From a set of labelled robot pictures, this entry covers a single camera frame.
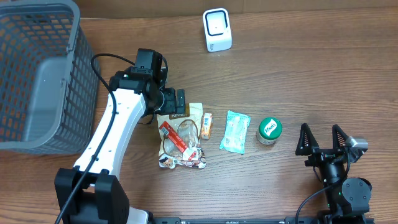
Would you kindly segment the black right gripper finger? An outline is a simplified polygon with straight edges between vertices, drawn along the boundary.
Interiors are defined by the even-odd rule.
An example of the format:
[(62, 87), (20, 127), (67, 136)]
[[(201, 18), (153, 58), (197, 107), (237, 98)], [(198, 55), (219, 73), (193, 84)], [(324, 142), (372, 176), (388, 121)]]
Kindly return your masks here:
[(332, 126), (333, 149), (342, 149), (346, 146), (349, 136), (337, 125)]
[(300, 136), (295, 150), (296, 156), (309, 156), (319, 150), (319, 145), (314, 138), (307, 123), (303, 123), (300, 128)]

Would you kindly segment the brown snack pouch red label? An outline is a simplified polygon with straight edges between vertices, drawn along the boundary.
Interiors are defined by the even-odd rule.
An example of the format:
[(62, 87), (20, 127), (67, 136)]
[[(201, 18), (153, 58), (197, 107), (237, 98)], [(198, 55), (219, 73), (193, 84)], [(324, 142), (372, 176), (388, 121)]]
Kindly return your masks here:
[(158, 115), (161, 144), (159, 166), (174, 169), (177, 166), (203, 169), (205, 153), (201, 149), (200, 131), (203, 116), (201, 103), (190, 103), (184, 114)]

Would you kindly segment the small orange box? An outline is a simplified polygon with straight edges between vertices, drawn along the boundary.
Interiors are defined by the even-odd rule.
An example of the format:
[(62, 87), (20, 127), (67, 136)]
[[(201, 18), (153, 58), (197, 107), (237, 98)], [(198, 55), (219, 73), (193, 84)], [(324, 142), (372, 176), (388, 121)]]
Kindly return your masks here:
[(211, 137), (211, 130), (213, 127), (213, 115), (211, 113), (204, 113), (201, 123), (201, 133), (202, 139), (209, 140)]

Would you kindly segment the green lid white jar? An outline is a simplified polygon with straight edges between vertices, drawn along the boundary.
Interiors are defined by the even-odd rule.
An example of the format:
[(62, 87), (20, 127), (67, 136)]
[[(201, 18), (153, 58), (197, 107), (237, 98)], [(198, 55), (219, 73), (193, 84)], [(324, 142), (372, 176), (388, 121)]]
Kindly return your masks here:
[(257, 129), (257, 140), (264, 145), (272, 145), (282, 134), (282, 123), (273, 117), (263, 119)]

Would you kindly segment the light green wipes packet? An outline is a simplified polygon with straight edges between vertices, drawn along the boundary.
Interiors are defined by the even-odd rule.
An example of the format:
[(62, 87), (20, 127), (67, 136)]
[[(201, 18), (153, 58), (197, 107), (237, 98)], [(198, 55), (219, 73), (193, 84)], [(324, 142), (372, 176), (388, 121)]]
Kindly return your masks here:
[(251, 117), (246, 114), (227, 112), (226, 128), (220, 143), (220, 150), (244, 154), (245, 142)]

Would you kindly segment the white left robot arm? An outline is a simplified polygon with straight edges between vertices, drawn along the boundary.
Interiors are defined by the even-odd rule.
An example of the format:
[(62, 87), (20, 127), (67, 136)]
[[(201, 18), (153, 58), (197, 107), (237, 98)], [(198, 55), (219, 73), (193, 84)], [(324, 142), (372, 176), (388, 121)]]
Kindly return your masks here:
[(184, 90), (167, 88), (167, 74), (162, 54), (139, 48), (130, 67), (102, 82), (109, 95), (101, 121), (73, 168), (55, 176), (56, 223), (155, 223), (151, 212), (131, 207), (119, 175), (141, 118), (186, 110)]

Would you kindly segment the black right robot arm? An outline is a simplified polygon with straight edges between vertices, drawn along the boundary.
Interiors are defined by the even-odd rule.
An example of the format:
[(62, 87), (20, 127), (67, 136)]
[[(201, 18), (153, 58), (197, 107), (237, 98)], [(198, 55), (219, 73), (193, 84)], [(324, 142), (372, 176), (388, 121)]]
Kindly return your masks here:
[[(369, 144), (363, 138), (347, 135), (337, 124), (332, 126), (333, 144), (330, 149), (318, 145), (308, 124), (300, 128), (295, 154), (307, 156), (305, 166), (319, 169), (318, 180), (323, 188), (307, 197), (296, 211), (295, 223), (373, 223), (366, 219), (370, 211), (372, 185), (360, 177), (349, 177), (351, 165), (368, 150)], [(320, 210), (317, 216), (300, 219), (304, 205), (324, 193), (328, 208)]]

